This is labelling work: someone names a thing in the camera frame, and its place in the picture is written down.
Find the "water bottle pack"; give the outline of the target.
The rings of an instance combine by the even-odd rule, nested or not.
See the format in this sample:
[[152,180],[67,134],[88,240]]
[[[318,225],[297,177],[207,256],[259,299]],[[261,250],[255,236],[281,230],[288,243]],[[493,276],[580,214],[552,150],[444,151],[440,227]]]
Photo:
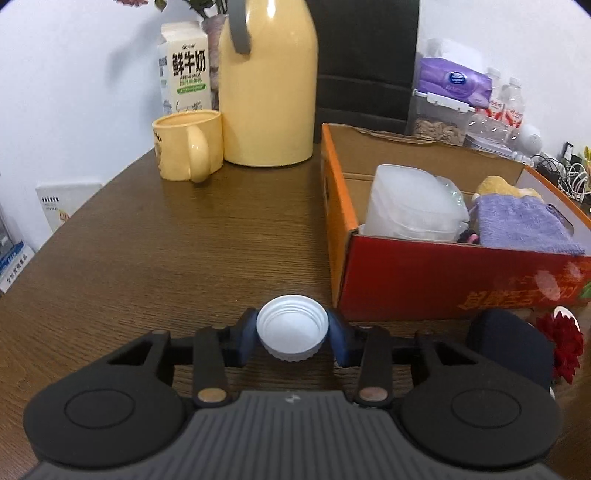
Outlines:
[[525,114],[522,82],[511,77],[504,83],[500,71],[493,67],[487,69],[487,75],[493,87],[489,106],[476,110],[468,126],[465,145],[514,150]]

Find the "purple knitted cloth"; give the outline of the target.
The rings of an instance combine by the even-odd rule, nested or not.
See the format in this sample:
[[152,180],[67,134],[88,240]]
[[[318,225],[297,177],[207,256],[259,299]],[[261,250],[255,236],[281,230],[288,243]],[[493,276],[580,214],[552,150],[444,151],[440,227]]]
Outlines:
[[487,248],[583,256],[559,218],[533,196],[487,194],[475,201],[480,244]]

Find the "purple tissue pack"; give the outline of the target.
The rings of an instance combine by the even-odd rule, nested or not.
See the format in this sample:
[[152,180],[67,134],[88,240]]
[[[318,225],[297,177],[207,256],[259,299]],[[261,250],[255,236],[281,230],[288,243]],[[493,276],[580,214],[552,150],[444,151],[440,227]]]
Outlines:
[[416,88],[475,108],[487,108],[493,80],[485,74],[478,50],[451,39],[431,38],[420,59]]

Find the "iridescent bag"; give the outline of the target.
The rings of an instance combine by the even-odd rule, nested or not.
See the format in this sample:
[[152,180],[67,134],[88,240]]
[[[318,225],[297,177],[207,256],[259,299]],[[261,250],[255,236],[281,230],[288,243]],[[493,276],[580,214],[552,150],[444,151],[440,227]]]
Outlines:
[[464,195],[461,192],[461,190],[456,186],[456,184],[452,180],[446,177],[439,176],[437,177],[437,180],[446,188],[446,190],[454,200],[455,204],[457,205],[460,215],[460,221],[463,224],[468,225],[470,221],[470,215],[464,200]]

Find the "white round toy robot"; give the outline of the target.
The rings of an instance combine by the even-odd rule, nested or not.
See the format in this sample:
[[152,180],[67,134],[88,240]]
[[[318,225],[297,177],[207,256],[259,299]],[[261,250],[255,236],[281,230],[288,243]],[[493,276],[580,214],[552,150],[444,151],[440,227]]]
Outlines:
[[531,124],[522,124],[508,134],[506,146],[512,151],[512,159],[528,163],[538,155],[543,146],[540,130]]

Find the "red cardboard box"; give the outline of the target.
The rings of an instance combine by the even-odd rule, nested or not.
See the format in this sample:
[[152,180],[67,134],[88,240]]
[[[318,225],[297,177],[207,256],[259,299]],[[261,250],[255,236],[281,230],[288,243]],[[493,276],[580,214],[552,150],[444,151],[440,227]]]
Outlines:
[[[533,168],[482,151],[352,126],[322,126],[322,186],[332,277],[332,302],[352,321],[450,319],[488,308],[585,305],[590,300],[590,257],[463,242],[464,221],[453,201],[419,206],[415,182],[451,181],[466,199],[499,176],[537,192],[567,237],[590,244],[589,218]],[[363,231],[379,166],[400,166],[409,202],[394,208],[399,235]]]

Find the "white bottle cap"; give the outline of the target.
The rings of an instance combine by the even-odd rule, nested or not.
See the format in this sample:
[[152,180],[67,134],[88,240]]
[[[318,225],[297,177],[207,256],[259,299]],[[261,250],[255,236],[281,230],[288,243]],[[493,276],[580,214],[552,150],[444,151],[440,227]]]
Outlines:
[[256,316],[256,333],[274,358],[308,360],[321,349],[329,332],[329,316],[314,299],[283,295],[263,305]]

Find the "clear plastic jar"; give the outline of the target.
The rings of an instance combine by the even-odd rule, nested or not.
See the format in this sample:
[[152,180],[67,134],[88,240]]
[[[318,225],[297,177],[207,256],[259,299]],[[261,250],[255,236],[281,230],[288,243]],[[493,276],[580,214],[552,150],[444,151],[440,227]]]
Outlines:
[[405,241],[456,242],[468,225],[431,173],[382,164],[377,168],[362,233]]

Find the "yellow thermos jug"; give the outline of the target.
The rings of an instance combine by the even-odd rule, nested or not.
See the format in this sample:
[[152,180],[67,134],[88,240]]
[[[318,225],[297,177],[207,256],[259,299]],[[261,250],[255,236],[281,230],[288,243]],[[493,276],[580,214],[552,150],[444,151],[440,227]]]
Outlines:
[[224,159],[280,167],[311,158],[318,38],[308,4],[229,1],[218,53]]

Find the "white milk carton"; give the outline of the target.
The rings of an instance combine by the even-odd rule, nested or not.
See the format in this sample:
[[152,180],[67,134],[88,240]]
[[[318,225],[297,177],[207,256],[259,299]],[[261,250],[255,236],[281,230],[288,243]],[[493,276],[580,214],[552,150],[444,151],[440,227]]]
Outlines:
[[162,24],[157,58],[165,115],[211,109],[208,39],[198,22]]

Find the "yellow white plush toy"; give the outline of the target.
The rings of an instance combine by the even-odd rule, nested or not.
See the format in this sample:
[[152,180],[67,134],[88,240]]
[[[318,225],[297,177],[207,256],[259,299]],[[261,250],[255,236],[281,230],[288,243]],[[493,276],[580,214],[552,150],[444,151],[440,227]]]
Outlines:
[[541,202],[544,202],[542,196],[532,188],[517,188],[510,185],[501,176],[488,176],[481,184],[477,187],[476,193],[472,196],[472,201],[475,202],[478,198],[484,195],[504,195],[515,198],[537,198]]

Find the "navy blue pouch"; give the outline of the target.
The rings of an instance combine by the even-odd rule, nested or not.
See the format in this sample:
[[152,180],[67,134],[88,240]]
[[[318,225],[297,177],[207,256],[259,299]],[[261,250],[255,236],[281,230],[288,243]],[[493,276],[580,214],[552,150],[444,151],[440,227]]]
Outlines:
[[471,322],[466,345],[550,391],[554,344],[514,313],[501,309],[480,312]]

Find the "black paper bag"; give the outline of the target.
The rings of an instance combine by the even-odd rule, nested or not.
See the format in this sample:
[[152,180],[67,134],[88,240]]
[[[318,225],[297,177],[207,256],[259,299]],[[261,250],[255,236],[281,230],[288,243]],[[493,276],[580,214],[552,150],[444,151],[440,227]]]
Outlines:
[[315,141],[324,123],[405,132],[413,92],[418,0],[311,0],[318,36]]

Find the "white booklet on floor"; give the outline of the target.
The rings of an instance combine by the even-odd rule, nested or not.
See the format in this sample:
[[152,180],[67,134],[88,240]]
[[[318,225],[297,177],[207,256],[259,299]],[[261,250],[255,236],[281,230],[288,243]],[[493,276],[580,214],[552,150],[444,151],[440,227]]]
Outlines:
[[37,197],[51,231],[58,230],[101,188],[102,184],[94,181],[38,186]]

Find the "yellow mug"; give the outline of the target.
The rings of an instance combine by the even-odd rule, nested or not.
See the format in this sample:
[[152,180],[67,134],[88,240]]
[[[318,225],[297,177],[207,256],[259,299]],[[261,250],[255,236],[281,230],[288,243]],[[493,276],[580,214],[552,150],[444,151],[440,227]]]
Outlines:
[[163,116],[152,123],[160,177],[204,182],[224,161],[221,113],[194,110]]

